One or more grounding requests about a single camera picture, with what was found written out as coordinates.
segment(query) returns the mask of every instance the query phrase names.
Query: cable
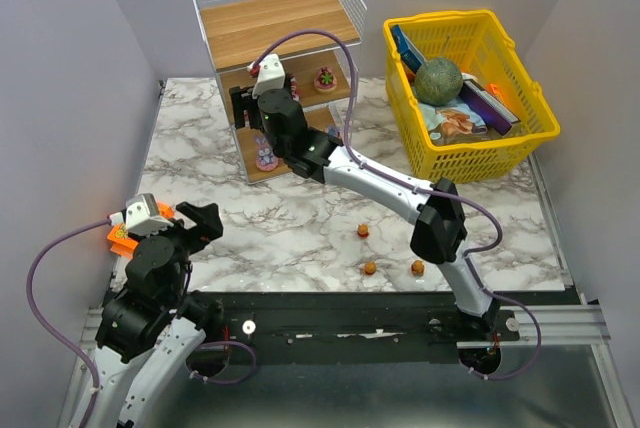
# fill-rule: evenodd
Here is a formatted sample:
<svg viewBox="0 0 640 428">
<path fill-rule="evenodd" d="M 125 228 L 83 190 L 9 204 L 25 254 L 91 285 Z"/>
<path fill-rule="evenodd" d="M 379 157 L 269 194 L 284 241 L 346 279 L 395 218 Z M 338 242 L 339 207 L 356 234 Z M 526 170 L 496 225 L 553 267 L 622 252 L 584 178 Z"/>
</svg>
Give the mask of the cable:
<svg viewBox="0 0 640 428">
<path fill-rule="evenodd" d="M 262 62 L 262 60 L 269 53 L 271 53 L 273 50 L 275 50 L 282 43 L 284 43 L 286 41 L 289 41 L 292 38 L 296 38 L 298 36 L 301 36 L 301 35 L 320 35 L 320 36 L 325 36 L 325 37 L 330 38 L 331 40 L 333 40 L 342 49 L 342 51 L 344 52 L 345 58 L 347 59 L 347 64 L 349 65 L 351 91 L 350 91 L 350 94 L 349 94 L 349 104 L 347 106 L 347 114 L 345 116 L 345 121 L 344 121 L 343 142 L 344 142 L 344 147 L 347 150 L 347 153 L 349 154 L 351 159 L 355 163 L 358 163 L 358 155 L 356 155 L 356 153 L 351 148 L 351 134 L 350 134 L 351 117 L 353 116 L 353 109 L 355 107 L 355 104 L 356 104 L 356 101 L 357 101 L 357 97 L 358 97 L 358 73 L 356 72 L 355 63 L 353 62 L 353 58 L 351 57 L 351 53 L 349 52 L 349 49 L 347 48 L 347 45 L 345 45 L 344 42 L 340 38 L 338 38 L 333 33 L 330 33 L 330 32 L 325 31 L 325 30 L 310 29 L 310 30 L 294 31 L 293 33 L 289 33 L 288 35 L 284 36 L 283 38 L 281 38 L 281 39 L 275 41 L 274 43 L 272 43 L 271 46 L 269 46 L 269 48 L 267 48 L 264 51 L 264 53 L 262 53 L 262 55 L 260 55 L 260 57 L 258 57 L 258 59 L 254 62 L 253 66 L 258 66 L 260 64 L 260 62 Z M 531 312 L 531 310 L 529 310 L 525 305 L 523 305 L 519 301 L 513 300 L 513 299 L 508 298 L 508 297 L 503 296 L 503 295 L 497 295 L 497 294 L 493 293 L 493 291 L 491 291 L 489 288 L 487 288 L 485 286 L 485 284 L 483 283 L 482 278 L 480 277 L 480 274 L 476 270 L 476 267 L 474 266 L 473 262 L 469 258 L 469 255 L 471 253 L 481 253 L 481 252 L 492 250 L 502 242 L 504 234 L 503 234 L 503 231 L 502 231 L 502 226 L 500 226 L 500 222 L 498 221 L 498 219 L 495 216 L 493 216 L 493 214 L 491 214 L 483 206 L 481 206 L 478 203 L 476 203 L 475 201 L 470 200 L 468 198 L 465 198 L 463 196 L 454 195 L 454 194 L 451 194 L 451 193 L 444 193 L 444 192 L 441 192 L 441 191 L 434 191 L 434 190 L 430 190 L 428 188 L 420 187 L 418 185 L 413 185 L 412 183 L 409 183 L 409 182 L 407 182 L 405 180 L 401 180 L 399 178 L 396 178 L 393 175 L 390 175 L 390 174 L 385 173 L 385 172 L 383 172 L 381 170 L 378 170 L 377 168 L 375 168 L 373 166 L 369 166 L 366 162 L 360 163 L 360 167 L 369 170 L 371 173 L 374 173 L 374 174 L 380 176 L 381 178 L 383 178 L 383 179 L 385 179 L 387 181 L 391 181 L 392 183 L 395 183 L 395 184 L 397 184 L 399 186 L 402 186 L 403 188 L 407 188 L 407 189 L 412 190 L 412 191 L 415 190 L 418 193 L 422 193 L 422 194 L 429 195 L 429 196 L 439 196 L 441 198 L 447 198 L 447 199 L 450 199 L 450 200 L 456 200 L 456 201 L 458 201 L 460 203 L 464 203 L 465 205 L 468 205 L 468 206 L 472 207 L 473 209 L 479 211 L 480 213 L 482 213 L 484 216 L 486 216 L 489 219 L 489 221 L 493 224 L 493 226 L 496 229 L 496 239 L 492 243 L 489 243 L 488 245 L 485 245 L 485 246 L 478 246 L 478 247 L 475 247 L 475 248 L 468 248 L 467 250 L 465 250 L 462 253 L 462 257 L 465 260 L 465 263 L 467 264 L 467 266 L 469 267 L 469 270 L 471 271 L 471 274 L 472 274 L 473 278 L 476 280 L 476 283 L 478 284 L 478 287 L 482 290 L 483 293 L 485 293 L 485 294 L 487 294 L 487 295 L 489 295 L 492 298 L 495 298 L 497 300 L 504 301 L 504 302 L 519 306 L 520 308 L 522 308 L 525 311 L 525 313 L 527 313 L 527 315 L 529 315 L 531 317 L 531 321 L 533 322 L 534 326 L 536 327 L 536 333 L 538 335 L 538 341 L 537 341 L 537 344 L 536 344 L 536 351 L 534 352 L 534 354 L 531 357 L 531 359 L 527 363 L 525 363 L 521 368 L 515 370 L 513 373 L 508 373 L 506 375 L 483 375 L 483 374 L 477 373 L 475 371 L 472 371 L 472 372 L 475 375 L 481 377 L 484 380 L 499 381 L 499 380 L 511 379 L 514 376 L 517 376 L 517 375 L 521 374 L 523 371 L 529 369 L 531 367 L 531 365 L 533 364 L 533 362 L 535 362 L 535 360 L 538 358 L 538 355 L 540 354 L 540 350 L 541 350 L 541 347 L 542 347 L 542 332 L 540 330 L 540 325 L 538 323 L 538 320 L 536 319 L 534 314 Z"/>
<path fill-rule="evenodd" d="M 29 273 L 27 274 L 27 301 L 29 302 L 29 308 L 31 308 L 31 312 L 33 313 L 33 316 L 36 317 L 36 319 L 42 325 L 42 327 L 45 330 L 47 330 L 56 340 L 58 340 L 60 343 L 62 343 L 64 346 L 66 346 L 71 351 L 73 351 L 76 355 L 78 355 L 78 357 L 84 362 L 87 368 L 89 368 L 89 372 L 91 373 L 91 379 L 93 380 L 93 390 L 92 390 L 93 393 L 91 393 L 91 397 L 89 398 L 89 404 L 87 405 L 87 409 L 84 412 L 84 416 L 82 417 L 82 420 L 80 421 L 80 425 L 78 425 L 78 428 L 84 428 L 87 425 L 87 423 L 89 422 L 89 417 L 91 416 L 91 413 L 93 412 L 93 408 L 95 407 L 96 398 L 98 396 L 98 390 L 100 389 L 100 376 L 98 374 L 98 368 L 93 363 L 91 358 L 89 358 L 89 356 L 84 351 L 82 351 L 82 349 L 79 346 L 77 346 L 75 343 L 73 343 L 71 340 L 65 337 L 62 333 L 56 330 L 51 325 L 51 323 L 49 323 L 45 319 L 45 317 L 42 315 L 42 312 L 36 305 L 36 301 L 33 297 L 33 278 L 36 273 L 36 268 L 38 268 L 38 264 L 40 263 L 44 255 L 46 255 L 47 252 L 51 250 L 54 246 L 62 243 L 65 240 L 68 240 L 69 238 L 73 238 L 74 236 L 79 235 L 80 233 L 84 233 L 85 231 L 89 231 L 94 228 L 98 228 L 100 226 L 105 226 L 109 224 L 110 222 L 108 219 L 97 221 L 95 223 L 92 223 L 87 226 L 83 226 L 82 228 L 78 228 L 76 230 L 71 231 L 70 233 L 67 233 L 66 235 L 62 235 L 56 238 L 55 240 L 50 242 L 47 246 L 45 246 L 42 250 L 40 250 L 36 258 L 33 260 L 33 263 L 31 263 L 31 267 L 29 268 Z"/>
<path fill-rule="evenodd" d="M 182 304 L 184 299 L 189 294 L 189 283 L 191 283 L 191 273 L 193 272 L 193 265 L 191 263 L 189 263 L 189 266 L 187 266 L 185 271 L 186 271 L 186 276 L 185 276 L 185 281 L 184 281 L 184 288 L 182 289 L 182 295 L 180 296 L 180 303 L 179 304 Z"/>
<path fill-rule="evenodd" d="M 258 355 L 256 355 L 256 352 L 249 345 L 245 345 L 244 343 L 240 343 L 239 341 L 233 341 L 233 340 L 212 341 L 211 343 L 204 343 L 204 344 L 200 345 L 195 351 L 202 351 L 202 350 L 205 350 L 207 348 L 214 348 L 214 347 L 217 347 L 217 346 L 225 347 L 225 346 L 229 346 L 229 345 L 237 346 L 239 348 L 242 348 L 247 353 L 249 353 L 249 355 L 251 355 L 251 369 L 249 370 L 249 373 L 247 373 L 244 376 L 241 376 L 240 378 L 236 378 L 235 380 L 217 380 L 215 378 L 202 376 L 197 371 L 191 370 L 190 366 L 187 366 L 189 368 L 189 370 L 191 370 L 191 374 L 189 375 L 189 377 L 190 378 L 196 378 L 198 380 L 204 381 L 205 383 L 211 383 L 213 385 L 225 385 L 226 386 L 226 385 L 237 385 L 238 383 L 242 383 L 243 381 L 248 380 L 253 375 L 255 375 L 256 372 L 258 371 Z"/>
</svg>

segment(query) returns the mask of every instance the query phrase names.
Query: yellow plastic basket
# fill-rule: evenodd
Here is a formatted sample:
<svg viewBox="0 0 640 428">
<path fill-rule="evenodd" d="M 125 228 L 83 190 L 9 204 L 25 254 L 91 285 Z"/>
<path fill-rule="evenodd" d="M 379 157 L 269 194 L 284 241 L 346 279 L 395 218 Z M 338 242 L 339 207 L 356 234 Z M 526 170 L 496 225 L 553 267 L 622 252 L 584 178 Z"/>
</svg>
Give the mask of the yellow plastic basket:
<svg viewBox="0 0 640 428">
<path fill-rule="evenodd" d="M 427 57 L 437 57 L 450 37 L 446 57 L 482 86 L 496 84 L 506 106 L 524 125 L 525 134 L 503 140 L 435 146 L 404 73 L 391 27 L 402 31 Z M 497 178 L 560 134 L 560 125 L 515 52 L 515 43 L 488 10 L 445 11 L 384 23 L 387 41 L 386 87 L 415 176 L 436 181 L 442 177 L 457 183 Z"/>
</svg>

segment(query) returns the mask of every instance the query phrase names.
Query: blue box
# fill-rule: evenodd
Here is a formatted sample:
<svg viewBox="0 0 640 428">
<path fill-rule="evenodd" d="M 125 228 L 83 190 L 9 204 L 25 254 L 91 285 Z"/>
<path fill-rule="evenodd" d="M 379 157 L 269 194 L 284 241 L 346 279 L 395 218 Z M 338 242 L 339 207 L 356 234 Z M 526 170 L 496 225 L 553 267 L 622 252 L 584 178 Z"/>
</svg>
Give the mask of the blue box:
<svg viewBox="0 0 640 428">
<path fill-rule="evenodd" d="M 418 69 L 426 63 L 427 59 L 416 48 L 409 38 L 403 33 L 400 25 L 395 25 L 391 28 L 391 36 L 393 41 L 396 42 L 398 48 L 398 54 L 407 67 L 414 73 L 418 72 Z"/>
</svg>

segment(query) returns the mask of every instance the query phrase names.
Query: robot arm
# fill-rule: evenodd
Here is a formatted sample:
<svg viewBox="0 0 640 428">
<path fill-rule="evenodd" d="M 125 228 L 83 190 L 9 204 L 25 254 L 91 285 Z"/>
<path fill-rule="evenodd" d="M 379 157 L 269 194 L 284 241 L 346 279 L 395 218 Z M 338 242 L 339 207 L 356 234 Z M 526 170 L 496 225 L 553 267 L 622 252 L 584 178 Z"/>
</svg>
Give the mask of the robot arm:
<svg viewBox="0 0 640 428">
<path fill-rule="evenodd" d="M 267 71 L 274 75 L 274 66 Z M 420 180 L 413 180 L 357 152 L 354 152 L 355 159 L 352 158 L 340 139 L 308 126 L 302 107 L 286 87 L 263 90 L 259 82 L 260 79 L 253 91 L 260 95 L 255 97 L 248 93 L 241 97 L 242 90 L 231 89 L 236 127 L 245 126 L 246 111 L 249 126 L 265 134 L 274 154 L 295 174 L 360 193 L 414 225 L 412 251 L 438 266 L 451 286 L 463 318 L 474 327 L 490 332 L 499 303 L 481 289 L 463 259 L 467 231 L 461 203 L 401 187 L 363 169 L 366 163 L 393 178 L 407 178 L 420 186 Z M 430 190 L 457 195 L 455 184 L 449 180 L 422 183 Z"/>
<path fill-rule="evenodd" d="M 137 195 L 110 216 L 112 224 L 125 223 L 138 245 L 126 267 L 127 283 L 102 310 L 94 355 L 101 386 L 87 427 L 115 427 L 119 420 L 142 426 L 154 397 L 207 329 L 222 322 L 216 306 L 185 293 L 189 257 L 222 236 L 218 206 L 185 202 L 176 210 L 195 226 L 187 229 L 181 220 L 163 218 L 150 194 Z M 168 336 L 155 346 L 167 325 Z M 80 426 L 93 391 L 87 380 L 71 428 Z"/>
</svg>

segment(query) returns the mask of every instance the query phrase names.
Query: toy shelf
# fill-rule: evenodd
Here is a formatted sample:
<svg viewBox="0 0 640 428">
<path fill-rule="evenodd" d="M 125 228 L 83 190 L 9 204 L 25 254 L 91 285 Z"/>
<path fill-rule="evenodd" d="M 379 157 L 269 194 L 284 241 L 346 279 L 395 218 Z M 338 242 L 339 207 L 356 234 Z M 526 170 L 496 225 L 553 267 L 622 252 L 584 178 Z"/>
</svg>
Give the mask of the toy shelf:
<svg viewBox="0 0 640 428">
<path fill-rule="evenodd" d="M 200 10 L 211 59 L 218 71 L 244 68 L 275 40 L 297 30 L 319 28 L 347 44 L 360 35 L 339 0 L 250 0 Z M 281 59 L 335 46 L 330 39 L 306 35 L 280 45 Z"/>
<path fill-rule="evenodd" d="M 322 51 L 303 57 L 290 58 L 283 61 L 282 66 L 287 73 L 291 73 L 296 77 L 300 91 L 300 104 L 303 108 L 326 104 L 349 96 L 349 83 L 333 51 Z M 328 66 L 338 78 L 338 87 L 331 93 L 320 94 L 313 87 L 316 70 L 320 66 Z M 251 86 L 255 83 L 255 78 L 252 78 L 244 68 L 220 73 L 219 78 L 220 94 L 224 98 L 224 107 L 229 117 L 229 122 L 233 123 L 233 110 L 231 108 L 229 89 L 234 86 Z"/>
<path fill-rule="evenodd" d="M 256 166 L 259 145 L 256 131 L 236 130 L 229 89 L 252 86 L 255 80 L 246 71 L 273 42 L 291 32 L 321 29 L 338 36 L 347 46 L 362 40 L 367 11 L 362 0 L 193 0 L 202 39 L 209 51 L 220 94 L 230 122 L 230 129 L 241 153 L 249 183 L 271 178 L 289 169 L 280 166 L 270 172 Z M 347 75 L 336 55 L 339 47 L 329 38 L 305 35 L 276 48 L 287 73 L 296 77 L 300 104 L 305 108 L 310 126 L 325 130 L 333 120 L 327 103 L 349 96 Z M 313 87 L 317 70 L 329 67 L 338 78 L 338 87 L 319 94 Z"/>
</svg>

